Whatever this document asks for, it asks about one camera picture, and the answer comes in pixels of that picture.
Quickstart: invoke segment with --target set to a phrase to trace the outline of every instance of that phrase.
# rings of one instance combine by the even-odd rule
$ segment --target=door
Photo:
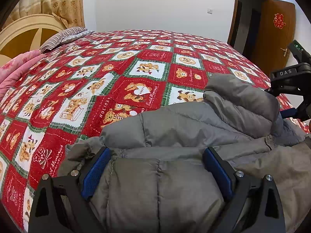
[[[261,19],[251,61],[267,76],[285,67],[294,39],[296,10],[293,3],[267,0],[262,4]]]

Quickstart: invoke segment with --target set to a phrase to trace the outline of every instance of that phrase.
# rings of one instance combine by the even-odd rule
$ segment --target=red patterned bedspread
[[[47,54],[0,103],[0,198],[16,225],[27,231],[34,190],[44,173],[56,176],[66,144],[143,111],[201,101],[213,73],[270,86],[228,44],[189,34],[97,33]]]

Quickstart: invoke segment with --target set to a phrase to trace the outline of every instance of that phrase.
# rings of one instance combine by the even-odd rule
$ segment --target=beige curtain
[[[67,28],[84,27],[83,0],[20,0],[2,29],[13,21],[33,14],[50,14],[60,19]]]

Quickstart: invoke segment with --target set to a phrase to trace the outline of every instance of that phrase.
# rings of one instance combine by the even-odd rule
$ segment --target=door lock
[[[283,54],[283,56],[285,57],[285,56],[286,56],[286,54],[287,54],[287,48],[285,48],[285,49],[283,49],[283,48],[280,48],[280,49],[284,51],[284,54]]]

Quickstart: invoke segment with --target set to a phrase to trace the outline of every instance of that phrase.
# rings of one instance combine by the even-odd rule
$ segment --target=silver bolt
[[[49,178],[49,175],[47,173],[43,174],[42,175],[42,179],[43,180],[47,180]]]
[[[70,173],[70,175],[74,176],[74,177],[77,176],[78,174],[79,174],[78,170],[72,170],[71,173]]]
[[[240,178],[244,176],[244,173],[242,171],[236,171],[235,174]]]
[[[268,181],[271,181],[271,180],[273,180],[273,177],[272,177],[270,174],[268,174],[268,175],[266,175],[266,179],[267,179]]]

